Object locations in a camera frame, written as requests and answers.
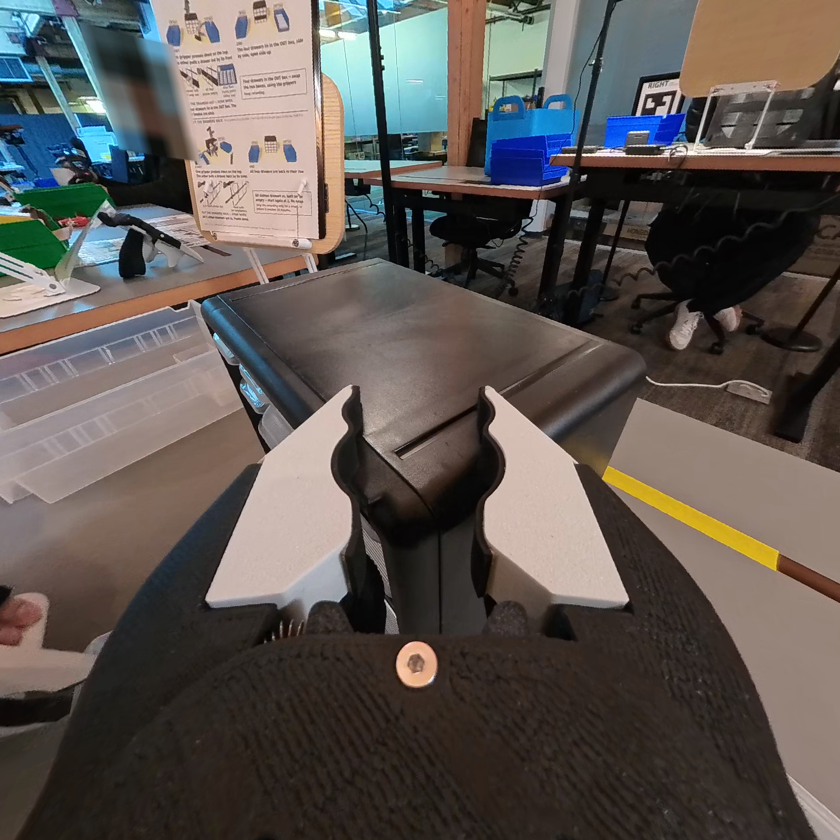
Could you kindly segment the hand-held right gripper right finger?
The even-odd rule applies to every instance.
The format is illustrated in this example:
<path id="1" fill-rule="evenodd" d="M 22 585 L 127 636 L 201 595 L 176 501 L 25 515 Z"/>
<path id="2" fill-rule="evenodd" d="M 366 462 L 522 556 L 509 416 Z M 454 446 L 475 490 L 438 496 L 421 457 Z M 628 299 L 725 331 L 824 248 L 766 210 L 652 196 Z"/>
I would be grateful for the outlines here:
<path id="1" fill-rule="evenodd" d="M 558 606 L 630 603 L 571 455 L 491 386 L 477 403 L 479 498 L 471 575 L 485 602 L 516 602 L 531 625 Z"/>

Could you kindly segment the rows of small clear drawers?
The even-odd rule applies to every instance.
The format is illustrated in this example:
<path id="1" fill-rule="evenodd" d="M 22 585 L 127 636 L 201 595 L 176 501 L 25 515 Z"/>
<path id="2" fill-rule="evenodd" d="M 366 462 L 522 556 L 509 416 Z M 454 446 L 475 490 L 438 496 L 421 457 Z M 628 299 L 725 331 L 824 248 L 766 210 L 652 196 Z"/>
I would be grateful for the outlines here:
<path id="1" fill-rule="evenodd" d="M 270 402 L 266 390 L 257 384 L 255 376 L 249 373 L 242 364 L 239 365 L 239 372 L 241 379 L 239 390 L 246 402 L 260 414 L 258 432 L 268 445 L 270 452 L 296 429 L 293 429 L 291 423 L 282 416 L 280 409 Z M 360 465 L 355 477 L 355 487 L 360 502 L 363 570 L 357 571 L 354 577 L 358 588 L 352 595 L 337 603 L 343 607 L 351 626 L 356 631 L 368 634 L 396 634 L 398 624 L 391 604 L 391 590 L 387 581 L 382 546 L 372 526 L 365 522 L 362 515 L 364 500 L 358 481 L 361 469 L 361 441 L 362 433 L 359 439 Z M 293 631 L 302 632 L 306 619 L 294 622 L 284 620 L 280 616 L 279 631 L 286 634 L 291 634 Z"/>

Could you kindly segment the large clear plastic bin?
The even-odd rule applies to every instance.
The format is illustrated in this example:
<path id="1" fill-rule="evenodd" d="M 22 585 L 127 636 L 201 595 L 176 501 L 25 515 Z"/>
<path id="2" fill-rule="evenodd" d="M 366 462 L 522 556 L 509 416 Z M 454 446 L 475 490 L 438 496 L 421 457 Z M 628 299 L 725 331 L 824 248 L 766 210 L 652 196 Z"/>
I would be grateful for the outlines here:
<path id="1" fill-rule="evenodd" d="M 194 301 L 5 355 L 2 500 L 60 501 L 242 407 Z"/>

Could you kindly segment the black drawer cabinet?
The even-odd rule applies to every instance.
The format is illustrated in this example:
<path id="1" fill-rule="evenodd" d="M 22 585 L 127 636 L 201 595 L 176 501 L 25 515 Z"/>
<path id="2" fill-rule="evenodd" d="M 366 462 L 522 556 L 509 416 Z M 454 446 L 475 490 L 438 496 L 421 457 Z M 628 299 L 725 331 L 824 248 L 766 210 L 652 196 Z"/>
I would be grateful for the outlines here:
<path id="1" fill-rule="evenodd" d="M 404 634 L 467 634 L 476 408 L 489 385 L 602 475 L 645 384 L 642 356 L 381 259 L 211 297 L 211 333 L 290 427 L 360 387 L 356 485 Z"/>

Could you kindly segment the person's left hand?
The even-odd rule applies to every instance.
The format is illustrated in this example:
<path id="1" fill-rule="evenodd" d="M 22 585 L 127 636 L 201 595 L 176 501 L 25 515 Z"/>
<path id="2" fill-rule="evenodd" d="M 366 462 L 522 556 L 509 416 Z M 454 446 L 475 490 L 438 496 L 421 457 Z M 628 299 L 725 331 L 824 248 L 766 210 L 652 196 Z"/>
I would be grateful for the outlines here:
<path id="1" fill-rule="evenodd" d="M 1 645 L 20 645 L 27 630 L 36 625 L 42 615 L 43 609 L 37 603 L 20 596 L 8 597 L 1 606 Z"/>

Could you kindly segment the black round base stand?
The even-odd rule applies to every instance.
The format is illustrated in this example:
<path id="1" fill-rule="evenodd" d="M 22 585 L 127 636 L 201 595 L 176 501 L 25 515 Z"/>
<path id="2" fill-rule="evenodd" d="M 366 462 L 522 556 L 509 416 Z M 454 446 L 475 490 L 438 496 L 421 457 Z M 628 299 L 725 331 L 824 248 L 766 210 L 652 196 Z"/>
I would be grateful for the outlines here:
<path id="1" fill-rule="evenodd" d="M 815 353 L 823 348 L 823 341 L 814 334 L 807 331 L 811 320 L 823 305 L 828 295 L 833 291 L 839 280 L 839 269 L 827 281 L 823 289 L 813 300 L 805 311 L 800 321 L 793 327 L 772 327 L 763 329 L 762 341 L 769 345 L 790 352 Z"/>

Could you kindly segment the grey metal stand base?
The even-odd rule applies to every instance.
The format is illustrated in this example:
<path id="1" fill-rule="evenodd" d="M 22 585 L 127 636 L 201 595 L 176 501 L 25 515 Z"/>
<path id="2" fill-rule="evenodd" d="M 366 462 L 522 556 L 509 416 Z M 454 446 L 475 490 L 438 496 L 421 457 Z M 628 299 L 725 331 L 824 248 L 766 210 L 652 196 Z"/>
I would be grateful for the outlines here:
<path id="1" fill-rule="evenodd" d="M 32 281 L 3 278 L 1 287 L 1 319 L 12 319 L 30 312 L 51 308 L 60 303 L 94 295 L 100 287 L 84 280 L 69 278 L 50 290 Z"/>

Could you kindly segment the stack of blue bins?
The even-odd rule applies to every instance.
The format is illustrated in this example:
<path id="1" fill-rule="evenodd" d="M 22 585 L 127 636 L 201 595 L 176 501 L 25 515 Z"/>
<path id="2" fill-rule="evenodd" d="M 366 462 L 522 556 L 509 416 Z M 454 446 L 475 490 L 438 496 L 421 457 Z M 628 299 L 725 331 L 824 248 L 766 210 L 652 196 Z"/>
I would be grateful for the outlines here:
<path id="1" fill-rule="evenodd" d="M 571 146 L 568 133 L 495 140 L 490 147 L 486 174 L 492 185 L 546 186 L 560 182 L 569 172 L 551 159 Z"/>

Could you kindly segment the green bins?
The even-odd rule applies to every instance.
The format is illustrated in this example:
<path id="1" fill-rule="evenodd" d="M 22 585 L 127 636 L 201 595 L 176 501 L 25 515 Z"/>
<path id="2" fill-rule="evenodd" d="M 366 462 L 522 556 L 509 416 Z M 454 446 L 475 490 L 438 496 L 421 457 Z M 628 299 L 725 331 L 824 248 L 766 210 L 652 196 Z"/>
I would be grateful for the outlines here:
<path id="1" fill-rule="evenodd" d="M 1 251 L 41 269 L 58 265 L 72 228 L 86 228 L 103 204 L 113 207 L 106 189 L 93 183 L 35 188 L 16 200 L 2 208 Z"/>

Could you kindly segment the small blue bin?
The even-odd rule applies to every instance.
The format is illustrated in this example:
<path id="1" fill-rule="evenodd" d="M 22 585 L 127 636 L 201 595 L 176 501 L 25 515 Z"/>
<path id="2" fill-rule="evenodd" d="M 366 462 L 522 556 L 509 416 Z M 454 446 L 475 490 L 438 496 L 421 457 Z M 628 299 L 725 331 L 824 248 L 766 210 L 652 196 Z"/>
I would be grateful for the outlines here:
<path id="1" fill-rule="evenodd" d="M 630 144 L 630 133 L 646 132 L 648 145 L 671 145 L 681 132 L 686 115 L 671 113 L 666 115 L 626 115 L 610 117 L 606 121 L 603 146 L 607 149 L 623 148 Z"/>

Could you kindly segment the wooden instruction board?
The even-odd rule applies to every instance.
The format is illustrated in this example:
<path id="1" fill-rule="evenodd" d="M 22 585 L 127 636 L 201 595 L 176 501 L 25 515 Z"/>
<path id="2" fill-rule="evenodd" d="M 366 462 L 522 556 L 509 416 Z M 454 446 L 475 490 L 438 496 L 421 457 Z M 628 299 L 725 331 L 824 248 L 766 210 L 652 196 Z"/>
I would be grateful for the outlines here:
<path id="1" fill-rule="evenodd" d="M 184 90 L 199 231 L 242 248 L 260 284 L 258 249 L 295 251 L 316 271 L 329 209 L 319 2 L 151 6 Z"/>

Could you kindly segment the wooden pillar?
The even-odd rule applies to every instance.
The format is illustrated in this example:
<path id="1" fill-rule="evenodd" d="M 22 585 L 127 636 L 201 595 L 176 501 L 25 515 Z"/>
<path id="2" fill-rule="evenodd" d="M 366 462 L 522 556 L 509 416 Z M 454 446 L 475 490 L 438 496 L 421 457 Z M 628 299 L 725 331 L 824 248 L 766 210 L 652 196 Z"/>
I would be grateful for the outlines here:
<path id="1" fill-rule="evenodd" d="M 487 1 L 448 1 L 447 167 L 467 165 L 473 119 L 483 113 Z"/>

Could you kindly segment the clear acrylic stand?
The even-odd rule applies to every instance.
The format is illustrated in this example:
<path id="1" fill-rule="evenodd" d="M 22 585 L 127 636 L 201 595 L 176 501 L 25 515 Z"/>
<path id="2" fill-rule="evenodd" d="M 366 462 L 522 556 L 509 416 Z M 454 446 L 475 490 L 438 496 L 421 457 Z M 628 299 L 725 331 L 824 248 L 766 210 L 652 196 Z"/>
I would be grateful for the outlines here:
<path id="1" fill-rule="evenodd" d="M 718 94 L 710 98 L 700 142 L 709 148 L 793 149 L 820 129 L 826 85 L 792 91 L 767 89 Z"/>

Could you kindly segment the beige rounded wooden board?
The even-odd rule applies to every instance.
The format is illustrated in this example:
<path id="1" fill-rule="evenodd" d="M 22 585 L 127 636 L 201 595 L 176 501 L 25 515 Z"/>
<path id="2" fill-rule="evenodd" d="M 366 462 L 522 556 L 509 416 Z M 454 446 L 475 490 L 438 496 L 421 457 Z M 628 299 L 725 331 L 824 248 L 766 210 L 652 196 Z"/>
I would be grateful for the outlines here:
<path id="1" fill-rule="evenodd" d="M 699 1 L 679 87 L 688 98 L 762 81 L 781 91 L 808 88 L 838 54 L 838 1 Z"/>

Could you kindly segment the blue handled caddy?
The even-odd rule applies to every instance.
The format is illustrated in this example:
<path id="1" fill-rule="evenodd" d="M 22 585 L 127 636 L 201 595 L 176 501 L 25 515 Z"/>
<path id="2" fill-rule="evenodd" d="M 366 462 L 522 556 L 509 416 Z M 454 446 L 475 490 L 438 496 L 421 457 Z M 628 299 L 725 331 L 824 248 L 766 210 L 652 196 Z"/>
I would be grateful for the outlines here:
<path id="1" fill-rule="evenodd" d="M 568 94 L 552 95 L 540 108 L 527 108 L 518 95 L 499 98 L 487 116 L 485 174 L 490 174 L 494 142 L 545 134 L 569 134 L 575 140 L 580 126 L 581 112 Z"/>

